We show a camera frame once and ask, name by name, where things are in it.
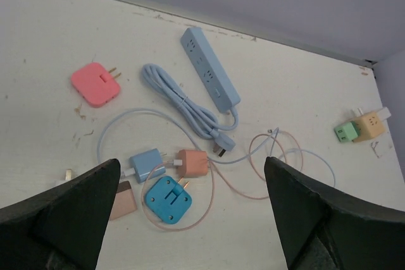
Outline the yellow cube socket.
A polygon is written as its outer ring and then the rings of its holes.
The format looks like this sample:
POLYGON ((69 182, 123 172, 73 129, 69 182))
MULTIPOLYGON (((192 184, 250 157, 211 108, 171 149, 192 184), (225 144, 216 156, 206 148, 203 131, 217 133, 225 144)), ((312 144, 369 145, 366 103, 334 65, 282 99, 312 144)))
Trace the yellow cube socket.
POLYGON ((364 113, 361 108, 354 110, 354 118, 352 122, 355 124, 359 131, 357 138, 353 140, 354 143, 364 142, 379 137, 386 131, 384 121, 391 116, 390 110, 383 107, 376 111, 364 113))

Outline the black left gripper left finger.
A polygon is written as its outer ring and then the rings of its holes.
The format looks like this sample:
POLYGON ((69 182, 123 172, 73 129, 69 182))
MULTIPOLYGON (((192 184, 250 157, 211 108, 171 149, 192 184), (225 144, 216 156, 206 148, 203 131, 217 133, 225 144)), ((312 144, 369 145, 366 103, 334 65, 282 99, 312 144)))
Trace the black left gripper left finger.
POLYGON ((1 269, 95 269, 120 180, 109 159, 1 209, 1 269))

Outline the salmon pink charger plug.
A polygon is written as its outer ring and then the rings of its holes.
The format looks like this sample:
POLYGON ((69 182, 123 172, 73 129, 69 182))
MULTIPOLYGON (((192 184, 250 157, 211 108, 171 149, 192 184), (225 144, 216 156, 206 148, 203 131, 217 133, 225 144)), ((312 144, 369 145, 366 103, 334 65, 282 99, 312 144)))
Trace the salmon pink charger plug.
POLYGON ((203 150, 180 150, 173 162, 179 177, 198 178, 208 173, 208 155, 203 150))

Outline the green charger plug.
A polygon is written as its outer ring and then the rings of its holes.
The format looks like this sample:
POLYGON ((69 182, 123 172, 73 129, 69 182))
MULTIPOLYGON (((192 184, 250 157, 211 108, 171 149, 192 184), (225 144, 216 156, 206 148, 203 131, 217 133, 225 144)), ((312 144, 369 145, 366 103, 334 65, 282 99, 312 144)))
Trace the green charger plug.
POLYGON ((359 128, 354 121, 347 121, 339 126, 336 126, 333 130, 340 143, 353 141, 360 135, 359 128))

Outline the light blue power strip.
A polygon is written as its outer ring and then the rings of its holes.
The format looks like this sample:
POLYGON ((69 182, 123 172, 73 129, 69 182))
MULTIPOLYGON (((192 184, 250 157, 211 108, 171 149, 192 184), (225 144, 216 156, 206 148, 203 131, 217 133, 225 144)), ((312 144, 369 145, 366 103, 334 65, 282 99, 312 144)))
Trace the light blue power strip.
POLYGON ((235 107, 240 96, 202 29, 189 27, 180 43, 219 112, 226 113, 235 107))

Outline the pink adapter plug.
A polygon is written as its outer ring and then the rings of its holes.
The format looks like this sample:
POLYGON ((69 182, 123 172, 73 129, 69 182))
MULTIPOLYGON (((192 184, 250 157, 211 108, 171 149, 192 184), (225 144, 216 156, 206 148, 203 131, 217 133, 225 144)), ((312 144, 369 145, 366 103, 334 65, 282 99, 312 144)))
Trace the pink adapter plug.
POLYGON ((97 62, 91 62, 75 71, 70 81, 73 88, 92 107, 102 107, 116 98, 120 91, 120 84, 116 79, 121 75, 112 75, 116 68, 109 71, 97 62))

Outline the light blue charger plug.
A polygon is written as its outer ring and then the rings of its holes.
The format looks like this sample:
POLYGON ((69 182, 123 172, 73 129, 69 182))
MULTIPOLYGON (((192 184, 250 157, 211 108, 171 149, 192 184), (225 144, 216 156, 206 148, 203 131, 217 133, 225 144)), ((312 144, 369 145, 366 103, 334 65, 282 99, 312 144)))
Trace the light blue charger plug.
POLYGON ((134 176, 137 183, 144 183, 151 171, 156 168, 150 178, 157 177, 166 173, 163 165, 161 153, 158 149, 151 149, 141 152, 129 158, 130 168, 121 172, 121 178, 134 176))

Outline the blue cube socket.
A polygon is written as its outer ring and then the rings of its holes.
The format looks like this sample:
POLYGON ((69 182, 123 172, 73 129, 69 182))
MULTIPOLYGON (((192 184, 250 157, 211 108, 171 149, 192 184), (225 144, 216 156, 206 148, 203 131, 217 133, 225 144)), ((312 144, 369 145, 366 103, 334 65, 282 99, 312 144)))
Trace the blue cube socket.
POLYGON ((178 223, 192 205, 192 197, 171 176, 161 177, 144 195, 146 206, 165 224, 178 223))

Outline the white USB charger plug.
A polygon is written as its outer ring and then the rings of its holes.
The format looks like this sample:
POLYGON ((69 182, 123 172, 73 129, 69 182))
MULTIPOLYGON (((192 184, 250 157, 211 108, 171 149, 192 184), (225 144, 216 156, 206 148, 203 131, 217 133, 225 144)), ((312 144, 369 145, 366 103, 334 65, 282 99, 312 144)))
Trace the white USB charger plug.
POLYGON ((68 183, 69 181, 72 181, 76 177, 77 177, 77 174, 76 174, 76 172, 74 172, 74 170, 67 169, 65 171, 65 175, 64 175, 63 179, 56 181, 55 186, 58 187, 62 184, 68 183))

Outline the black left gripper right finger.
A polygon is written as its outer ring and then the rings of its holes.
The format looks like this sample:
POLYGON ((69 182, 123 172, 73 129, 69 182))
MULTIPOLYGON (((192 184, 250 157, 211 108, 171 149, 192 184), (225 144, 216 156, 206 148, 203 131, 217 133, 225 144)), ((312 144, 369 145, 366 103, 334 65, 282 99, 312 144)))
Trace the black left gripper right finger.
POLYGON ((288 269, 404 269, 404 212, 346 194, 276 157, 264 173, 288 269))

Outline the brown pink USB charger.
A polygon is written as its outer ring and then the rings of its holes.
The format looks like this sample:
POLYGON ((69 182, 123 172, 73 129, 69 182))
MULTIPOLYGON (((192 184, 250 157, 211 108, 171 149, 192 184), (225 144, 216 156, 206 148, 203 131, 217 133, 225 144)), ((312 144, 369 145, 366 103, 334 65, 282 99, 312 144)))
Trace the brown pink USB charger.
POLYGON ((123 181, 119 183, 109 220, 116 220, 136 210, 137 204, 130 182, 123 181))

